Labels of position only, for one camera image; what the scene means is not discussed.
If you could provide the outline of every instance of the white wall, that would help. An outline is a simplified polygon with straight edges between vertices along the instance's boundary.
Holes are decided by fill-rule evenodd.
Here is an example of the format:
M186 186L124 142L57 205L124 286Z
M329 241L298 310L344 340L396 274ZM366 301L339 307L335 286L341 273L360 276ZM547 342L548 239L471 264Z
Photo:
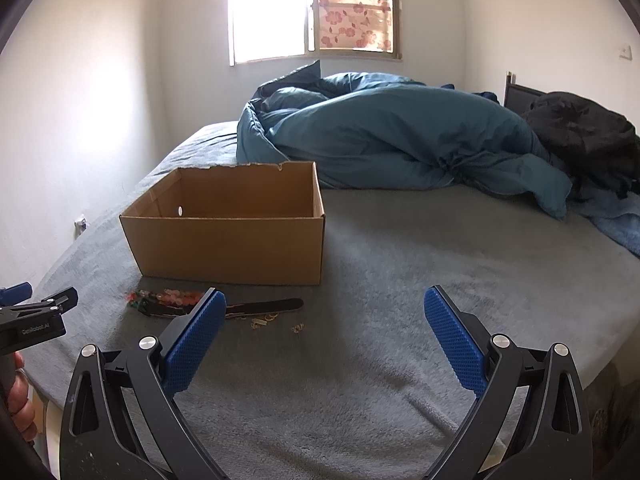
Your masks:
M511 71L524 86L581 94L640 128L640 35L617 0L466 0L465 10L466 89L502 98ZM624 44L633 62L620 59Z
M257 9L256 19L268 19ZM162 78L175 143L202 126L236 120L255 88L313 58L229 66L226 0L164 0ZM393 72L428 84L464 83L463 0L402 0L402 49L397 61L323 59L324 75Z
M159 0L34 0L0 54L0 286L33 285L170 149Z

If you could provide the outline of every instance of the black headboard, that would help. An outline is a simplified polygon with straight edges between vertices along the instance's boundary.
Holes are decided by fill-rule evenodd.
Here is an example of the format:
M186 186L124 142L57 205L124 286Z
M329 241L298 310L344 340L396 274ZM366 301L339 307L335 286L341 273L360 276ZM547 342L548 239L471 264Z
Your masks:
M530 104L543 93L533 88L516 85L515 76L509 72L504 89L504 107L520 115L529 110Z

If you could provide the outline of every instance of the finger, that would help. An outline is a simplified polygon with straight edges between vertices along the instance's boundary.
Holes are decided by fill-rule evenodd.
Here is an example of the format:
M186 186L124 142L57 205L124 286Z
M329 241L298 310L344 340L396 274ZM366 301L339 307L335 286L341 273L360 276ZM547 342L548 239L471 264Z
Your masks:
M22 372L18 372L15 375L15 383L9 391L9 396L7 397L7 409L9 413L15 415L21 409L23 409L24 405L29 400L29 383L27 382L27 377Z
M32 440L35 440L37 436L38 436L38 427L36 426L35 422L32 422L31 425L22 432L22 437L27 442L31 442Z
M22 357L22 354L20 352L16 352L14 353L14 357L15 357L15 367L24 368L24 357Z
M12 416L12 421L15 424L15 427L18 428L18 431L22 433L26 431L27 428L33 424L33 421L36 419L36 410L33 407L33 403L27 402L23 409L21 409L18 413Z

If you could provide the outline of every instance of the mattress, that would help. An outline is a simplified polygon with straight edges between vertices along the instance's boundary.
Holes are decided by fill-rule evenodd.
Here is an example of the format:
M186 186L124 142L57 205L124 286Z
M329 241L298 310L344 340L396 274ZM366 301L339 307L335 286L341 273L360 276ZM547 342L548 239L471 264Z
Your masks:
M233 164L235 128L207 126L171 152L38 286L36 298L66 286L80 298L65 314L65 336L24 352L30 380L57 405L82 346L126 348L166 326L126 307L130 290L219 285L231 303L300 297L301 311L266 327L225 323L190 388L175 397L194 434L233 479L420 479L474 400L425 322L428 286L442 285L461 310L519 346L564 342L583 386L640 319L640 262L587 219L556 221L527 199L464 186L323 191L320 286L141 278L118 214L173 168ZM503 444L521 405L522 393ZM136 403L130 408L143 445L161 461Z

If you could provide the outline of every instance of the metal screw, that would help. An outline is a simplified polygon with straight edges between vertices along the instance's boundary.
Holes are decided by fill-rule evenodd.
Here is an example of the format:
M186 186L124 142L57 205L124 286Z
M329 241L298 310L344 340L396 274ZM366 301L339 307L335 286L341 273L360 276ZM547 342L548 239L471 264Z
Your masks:
M505 335L496 335L494 336L494 345L500 348L507 348L511 344L509 338Z
M96 353L96 348L94 345L87 345L82 349L82 357L91 357Z
M140 340L140 343L138 343L138 346L143 350L149 350L150 348L153 348L155 344L156 344L156 338L151 335L148 335L146 337L143 337Z
M554 346L554 352L561 356L569 355L569 349L562 343L558 343L556 346Z

